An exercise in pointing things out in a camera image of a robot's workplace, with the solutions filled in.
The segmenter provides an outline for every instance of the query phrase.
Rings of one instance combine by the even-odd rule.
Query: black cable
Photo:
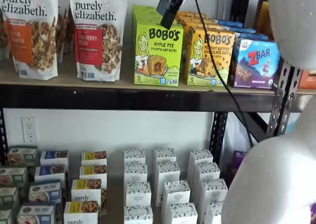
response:
[[[212,54],[212,51],[211,51],[211,46],[210,46],[210,44],[209,44],[209,37],[208,37],[208,34],[207,34],[207,30],[206,30],[206,27],[205,27],[205,23],[204,23],[204,20],[203,20],[201,11],[200,11],[200,9],[199,9],[198,0],[195,0],[195,1],[196,1],[197,11],[198,11],[199,17],[200,17],[201,22],[202,22],[202,24],[203,24],[205,36],[207,37],[207,46],[208,46],[209,54],[210,54],[210,56],[211,56],[211,60],[212,60],[214,69],[215,69],[216,74],[218,75],[220,81],[222,82],[224,88],[227,90],[227,92],[229,93],[230,97],[232,98],[232,100],[233,100],[234,103],[236,104],[236,107],[237,107],[238,111],[240,112],[241,117],[242,117],[242,119],[243,119],[244,126],[245,126],[245,128],[246,128],[247,135],[248,135],[248,139],[249,139],[249,142],[250,142],[250,146],[253,147],[253,142],[252,142],[251,135],[250,135],[250,132],[249,132],[249,129],[248,129],[248,125],[247,125],[246,118],[245,118],[243,112],[241,111],[241,108],[240,108],[238,102],[236,101],[234,95],[232,94],[232,92],[230,91],[230,89],[228,88],[228,86],[226,85],[226,83],[224,82],[222,76],[219,74],[219,71],[218,71],[218,69],[217,69],[217,67],[216,67],[216,64],[215,64],[215,61],[214,61],[214,58],[213,58],[213,54]]]

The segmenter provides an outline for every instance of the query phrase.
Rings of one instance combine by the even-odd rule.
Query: electrical outlet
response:
[[[37,144],[38,135],[35,117],[22,117],[23,138],[25,144]]]

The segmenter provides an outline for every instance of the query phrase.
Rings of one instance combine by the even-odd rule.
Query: white granola bag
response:
[[[64,45],[68,24],[69,0],[58,0],[58,21],[56,26],[56,52],[59,63],[63,62]]]
[[[19,76],[40,80],[58,76],[58,0],[0,0],[0,4]]]
[[[70,0],[78,77],[119,80],[127,0]]]

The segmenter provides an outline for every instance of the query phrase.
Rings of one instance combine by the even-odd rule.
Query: shelf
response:
[[[86,82],[77,78],[74,54],[59,65],[59,76],[48,81],[19,78],[12,60],[0,62],[0,106],[4,108],[236,112],[223,87],[143,86],[133,84],[130,56],[123,55],[120,80]],[[270,112],[274,92],[231,88],[245,112]]]

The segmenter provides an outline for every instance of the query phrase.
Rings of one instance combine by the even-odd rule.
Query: orange label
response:
[[[8,19],[4,22],[13,57],[26,64],[33,63],[32,28],[24,20]]]

